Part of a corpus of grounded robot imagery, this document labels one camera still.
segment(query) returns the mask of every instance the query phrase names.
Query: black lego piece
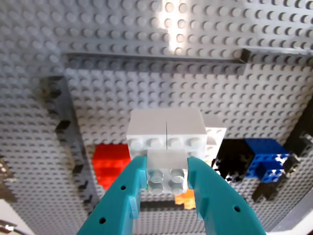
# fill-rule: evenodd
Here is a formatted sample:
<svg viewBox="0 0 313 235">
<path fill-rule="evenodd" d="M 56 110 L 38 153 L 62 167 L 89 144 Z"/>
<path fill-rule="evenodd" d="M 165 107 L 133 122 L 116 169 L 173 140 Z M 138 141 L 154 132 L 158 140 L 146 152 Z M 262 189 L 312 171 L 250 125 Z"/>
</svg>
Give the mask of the black lego piece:
<svg viewBox="0 0 313 235">
<path fill-rule="evenodd" d="M 241 182 L 254 157 L 244 139 L 224 139 L 217 154 L 216 166 L 227 181 Z"/>
<path fill-rule="evenodd" d="M 291 153 L 298 157 L 307 157 L 313 149 L 313 98 L 293 128 L 285 144 L 283 145 Z"/>
<path fill-rule="evenodd" d="M 55 128 L 56 135 L 62 146 L 70 148 L 70 154 L 74 160 L 72 174 L 78 188 L 78 195 L 83 201 L 86 211 L 91 213 L 99 203 L 99 198 L 93 182 L 67 80 L 63 76 L 56 76 L 49 77 L 44 82 L 48 112 L 52 118 L 57 118 L 60 121 Z"/>
<path fill-rule="evenodd" d="M 273 201 L 287 180 L 288 177 L 285 174 L 282 174 L 277 182 L 260 183 L 252 194 L 252 200 L 255 203 L 258 203 L 261 198 L 265 197 L 267 201 Z"/>
<path fill-rule="evenodd" d="M 67 66 L 73 69 L 161 73 L 243 75 L 246 64 L 239 60 L 145 57 L 110 54 L 70 53 Z"/>
</svg>

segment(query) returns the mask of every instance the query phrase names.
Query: black lego brick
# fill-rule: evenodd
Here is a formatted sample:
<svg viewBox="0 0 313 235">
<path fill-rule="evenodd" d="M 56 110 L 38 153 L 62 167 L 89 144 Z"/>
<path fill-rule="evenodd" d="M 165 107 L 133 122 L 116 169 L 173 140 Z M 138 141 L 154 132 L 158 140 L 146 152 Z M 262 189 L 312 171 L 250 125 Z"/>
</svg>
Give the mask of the black lego brick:
<svg viewBox="0 0 313 235">
<path fill-rule="evenodd" d="M 312 66 L 313 55 L 256 51 L 243 49 L 240 60 L 245 63 L 267 65 Z"/>
<path fill-rule="evenodd" d="M 246 64 L 238 60 L 145 57 L 70 53 L 67 66 L 73 69 L 161 73 L 243 75 Z"/>
<path fill-rule="evenodd" d="M 284 148 L 298 157 L 307 157 L 313 149 L 313 98 L 309 101 L 297 124 L 294 126 Z"/>
<path fill-rule="evenodd" d="M 240 182 L 253 160 L 254 153 L 243 139 L 224 139 L 217 154 L 216 166 L 228 181 Z"/>
</svg>

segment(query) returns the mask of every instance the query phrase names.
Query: lego baseplate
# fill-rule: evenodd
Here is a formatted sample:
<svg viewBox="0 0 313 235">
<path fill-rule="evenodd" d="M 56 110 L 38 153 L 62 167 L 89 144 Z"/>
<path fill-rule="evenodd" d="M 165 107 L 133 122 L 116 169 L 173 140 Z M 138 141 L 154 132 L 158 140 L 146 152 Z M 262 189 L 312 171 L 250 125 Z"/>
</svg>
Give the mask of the lego baseplate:
<svg viewBox="0 0 313 235">
<path fill-rule="evenodd" d="M 227 138 L 284 143 L 313 92 L 308 66 L 248 64 L 241 76 L 84 70 L 67 68 L 63 54 L 236 60 L 251 47 L 309 54 L 312 9 L 304 0 L 2 0 L 0 154 L 16 178 L 5 182 L 17 199 L 11 205 L 36 234 L 75 234 L 87 217 L 74 163 L 44 105 L 40 81 L 48 76 L 67 78 L 90 165 L 95 144 L 125 143 L 135 108 L 198 107 L 223 120 Z M 302 159 L 273 202 L 253 203 L 257 180 L 233 186 L 270 231 L 313 186 L 312 163 L 311 155 Z M 174 197 L 143 190 L 142 200 Z M 134 234 L 203 232 L 193 210 L 162 210 L 141 213 Z"/>
</svg>

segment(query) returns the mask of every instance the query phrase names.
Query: white 2x2 lego brick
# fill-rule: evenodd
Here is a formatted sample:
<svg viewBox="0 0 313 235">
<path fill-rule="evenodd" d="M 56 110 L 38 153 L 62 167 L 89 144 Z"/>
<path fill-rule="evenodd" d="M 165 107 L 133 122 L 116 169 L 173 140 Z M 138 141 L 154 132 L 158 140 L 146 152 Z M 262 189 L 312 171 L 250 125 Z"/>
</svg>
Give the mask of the white 2x2 lego brick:
<svg viewBox="0 0 313 235">
<path fill-rule="evenodd" d="M 182 194 L 187 191 L 188 154 L 183 149 L 149 149 L 147 154 L 148 191 Z"/>
<path fill-rule="evenodd" d="M 216 158 L 221 147 L 226 127 L 223 122 L 215 115 L 202 115 L 207 133 L 207 142 L 205 149 L 205 161 L 211 162 Z"/>
</svg>

